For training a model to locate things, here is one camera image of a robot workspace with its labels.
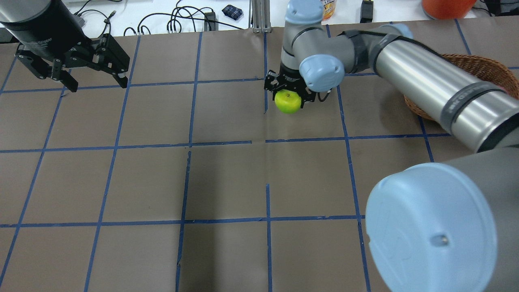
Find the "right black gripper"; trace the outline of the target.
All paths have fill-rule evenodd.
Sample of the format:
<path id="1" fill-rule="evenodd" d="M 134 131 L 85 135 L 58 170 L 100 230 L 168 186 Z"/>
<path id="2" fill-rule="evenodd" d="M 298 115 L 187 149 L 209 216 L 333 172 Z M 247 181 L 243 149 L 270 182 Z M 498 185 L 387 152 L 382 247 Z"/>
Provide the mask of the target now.
<path id="1" fill-rule="evenodd" d="M 306 103 L 315 102 L 317 93 L 308 89 L 305 81 L 302 79 L 297 71 L 280 70 L 276 73 L 269 70 L 265 76 L 264 89 L 272 93 L 274 101 L 274 94 L 280 90 L 295 91 L 302 98 L 301 108 Z"/>

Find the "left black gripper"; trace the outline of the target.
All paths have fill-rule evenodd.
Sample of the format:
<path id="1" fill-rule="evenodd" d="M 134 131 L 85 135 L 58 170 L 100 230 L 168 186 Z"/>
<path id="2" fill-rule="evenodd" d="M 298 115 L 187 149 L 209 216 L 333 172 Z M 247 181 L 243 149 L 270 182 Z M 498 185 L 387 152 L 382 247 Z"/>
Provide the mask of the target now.
<path id="1" fill-rule="evenodd" d="M 111 34 L 92 42 L 70 12 L 9 12 L 8 31 L 19 41 L 15 57 L 36 78 L 50 78 L 76 92 L 78 82 L 63 69 L 88 67 L 128 86 L 128 54 Z"/>

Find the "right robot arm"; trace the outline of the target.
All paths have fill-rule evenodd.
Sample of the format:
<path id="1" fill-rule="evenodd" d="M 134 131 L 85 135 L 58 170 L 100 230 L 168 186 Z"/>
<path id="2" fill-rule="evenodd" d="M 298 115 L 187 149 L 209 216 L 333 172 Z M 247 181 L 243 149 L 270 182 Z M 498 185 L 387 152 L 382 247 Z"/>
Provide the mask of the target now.
<path id="1" fill-rule="evenodd" d="M 517 292 L 518 98 L 477 78 L 414 38 L 403 23 L 348 30 L 322 25 L 318 0 L 291 0 L 280 71 L 264 89 L 293 113 L 371 69 L 407 107 L 471 155 L 430 161 L 373 187 L 365 210 L 368 248 L 392 292 Z"/>

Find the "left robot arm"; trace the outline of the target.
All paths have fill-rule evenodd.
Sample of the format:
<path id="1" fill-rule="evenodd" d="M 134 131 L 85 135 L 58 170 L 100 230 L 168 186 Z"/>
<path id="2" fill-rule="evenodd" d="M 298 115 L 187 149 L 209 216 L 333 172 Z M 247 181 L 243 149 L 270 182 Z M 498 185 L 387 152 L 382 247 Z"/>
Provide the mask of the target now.
<path id="1" fill-rule="evenodd" d="M 36 78 L 50 78 L 76 92 L 73 68 L 109 74 L 126 88 L 130 57 L 111 35 L 111 20 L 97 39 L 85 35 L 61 0 L 2 0 L 1 24 L 19 41 L 15 57 Z"/>

